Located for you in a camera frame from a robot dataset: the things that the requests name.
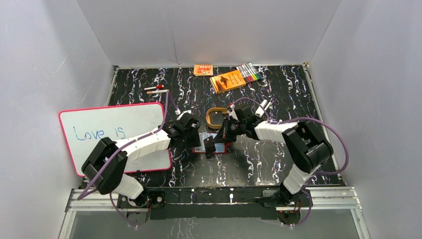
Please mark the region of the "red card holder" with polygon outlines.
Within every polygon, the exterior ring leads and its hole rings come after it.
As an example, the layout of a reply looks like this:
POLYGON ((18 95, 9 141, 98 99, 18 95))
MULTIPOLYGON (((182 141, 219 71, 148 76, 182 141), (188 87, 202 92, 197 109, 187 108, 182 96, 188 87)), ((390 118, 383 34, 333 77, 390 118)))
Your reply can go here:
POLYGON ((193 148, 193 153, 201 153, 205 155, 225 154, 231 143, 211 143, 211 139, 215 139, 216 133, 202 132, 199 133, 200 146, 193 148))

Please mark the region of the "yellow oval tray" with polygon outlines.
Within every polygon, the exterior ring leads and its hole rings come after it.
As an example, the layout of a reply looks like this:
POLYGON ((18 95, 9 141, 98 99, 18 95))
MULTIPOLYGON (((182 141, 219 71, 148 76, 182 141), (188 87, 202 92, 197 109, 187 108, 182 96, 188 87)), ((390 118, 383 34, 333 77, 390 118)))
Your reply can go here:
POLYGON ((227 115, 227 108, 210 108, 206 113, 206 122, 208 128, 215 130, 220 129, 223 124, 224 118, 227 115))

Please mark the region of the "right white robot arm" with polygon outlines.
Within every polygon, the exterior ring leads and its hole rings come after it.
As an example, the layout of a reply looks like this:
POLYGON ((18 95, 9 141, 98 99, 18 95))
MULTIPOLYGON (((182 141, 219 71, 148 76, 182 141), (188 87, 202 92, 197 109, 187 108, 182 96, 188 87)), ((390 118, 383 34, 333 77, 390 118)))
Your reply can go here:
POLYGON ((280 191, 270 196, 286 206, 300 199, 300 192, 316 170, 332 155, 333 148, 311 120, 293 123, 275 123, 263 119, 251 107, 230 105, 216 136, 204 139, 206 153, 215 152, 214 144, 235 142, 237 136, 246 135, 254 140, 271 140, 284 143, 293 160, 293 166, 280 185, 280 191))

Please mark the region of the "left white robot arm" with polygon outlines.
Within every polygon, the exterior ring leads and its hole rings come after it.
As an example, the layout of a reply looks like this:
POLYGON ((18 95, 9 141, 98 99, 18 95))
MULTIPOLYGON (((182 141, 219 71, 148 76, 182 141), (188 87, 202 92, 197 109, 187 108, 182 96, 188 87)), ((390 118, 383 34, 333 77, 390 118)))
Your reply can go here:
POLYGON ((199 120, 185 111, 176 120, 163 122, 145 134, 120 141, 109 137, 101 139, 82 166, 82 172, 89 180, 87 188, 94 187, 102 195, 118 193, 136 207, 145 206, 149 199, 148 189, 125 173, 127 163, 173 147, 200 146, 199 128, 199 120))

